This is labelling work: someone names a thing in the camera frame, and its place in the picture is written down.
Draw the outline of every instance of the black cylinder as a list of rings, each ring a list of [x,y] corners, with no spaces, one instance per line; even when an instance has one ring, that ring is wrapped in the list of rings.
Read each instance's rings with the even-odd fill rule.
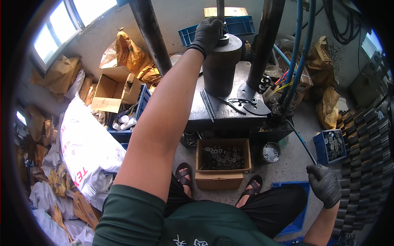
[[[281,23],[285,0],[265,0],[263,14],[256,44],[255,56],[246,81],[253,90],[258,90],[258,85],[267,67],[269,56],[272,53],[273,44],[278,34]]]
[[[160,75],[163,77],[171,69],[172,63],[164,44],[163,36],[154,14],[151,0],[129,1],[139,30],[145,39]]]
[[[232,90],[235,65],[241,57],[242,41],[227,34],[229,43],[215,47],[203,62],[204,88],[214,97],[228,96]]]

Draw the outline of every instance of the black work glove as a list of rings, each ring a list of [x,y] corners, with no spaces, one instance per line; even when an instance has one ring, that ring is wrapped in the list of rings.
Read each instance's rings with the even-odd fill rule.
[[[313,193],[324,203],[326,209],[332,208],[341,199],[335,171],[323,165],[309,165],[307,173]]]
[[[204,59],[216,46],[220,36],[220,29],[222,28],[223,22],[211,16],[203,20],[197,27],[194,36],[194,41],[191,43],[188,49],[196,49],[201,51],[204,55]]]

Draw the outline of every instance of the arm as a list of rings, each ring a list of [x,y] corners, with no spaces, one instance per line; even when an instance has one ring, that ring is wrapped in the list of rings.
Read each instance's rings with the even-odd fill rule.
[[[193,44],[162,78],[138,120],[113,184],[167,201],[173,158],[189,119],[199,71],[221,26],[216,17],[202,21]]]
[[[339,202],[330,209],[322,208],[319,216],[305,235],[303,242],[316,246],[327,245],[334,228],[338,208]]]
[[[323,246],[330,240],[341,199],[338,178],[334,170],[323,165],[307,166],[307,172],[313,193],[324,207],[302,242]]]

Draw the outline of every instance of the metal parts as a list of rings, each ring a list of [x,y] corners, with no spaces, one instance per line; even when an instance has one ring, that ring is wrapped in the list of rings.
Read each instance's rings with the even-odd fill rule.
[[[202,170],[228,170],[243,168],[243,152],[236,146],[205,147]]]

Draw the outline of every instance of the cardboard box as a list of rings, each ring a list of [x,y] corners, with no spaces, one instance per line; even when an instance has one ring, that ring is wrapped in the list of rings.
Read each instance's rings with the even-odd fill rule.
[[[243,180],[243,172],[200,173],[195,172],[195,181],[200,190],[238,189]]]
[[[205,147],[237,146],[243,151],[242,169],[200,170]],[[237,189],[243,180],[243,172],[251,169],[249,139],[202,139],[197,140],[195,181],[201,190]]]
[[[236,146],[243,151],[243,168],[242,169],[229,169],[229,170],[200,170],[203,166],[202,164],[202,156],[205,147],[213,147],[213,146]],[[196,152],[196,172],[201,173],[230,173],[230,172],[245,172],[252,169],[251,160],[250,160],[250,147],[249,147],[249,139],[201,139],[197,140],[197,152]]]
[[[120,104],[136,104],[141,81],[125,67],[101,68],[91,109],[119,112]]]
[[[283,54],[291,61],[292,59],[292,52],[286,48],[281,48],[281,51],[283,52]],[[276,57],[278,59],[279,62],[279,66],[282,69],[282,72],[284,72],[284,70],[286,69],[286,67],[288,67],[288,65],[286,64],[286,62],[284,62],[284,60],[282,59],[282,57],[276,53]],[[298,68],[298,63],[300,61],[300,57],[297,57],[296,63],[295,63],[295,68]],[[304,67],[304,71],[302,72],[301,78],[299,80],[298,86],[297,86],[297,90],[298,91],[306,91],[307,89],[309,89],[310,87],[313,86],[312,83],[312,79],[310,78],[309,72],[307,70],[307,67]]]
[[[72,205],[74,207],[74,214],[95,230],[102,213],[87,203],[85,197],[79,191],[74,193]]]

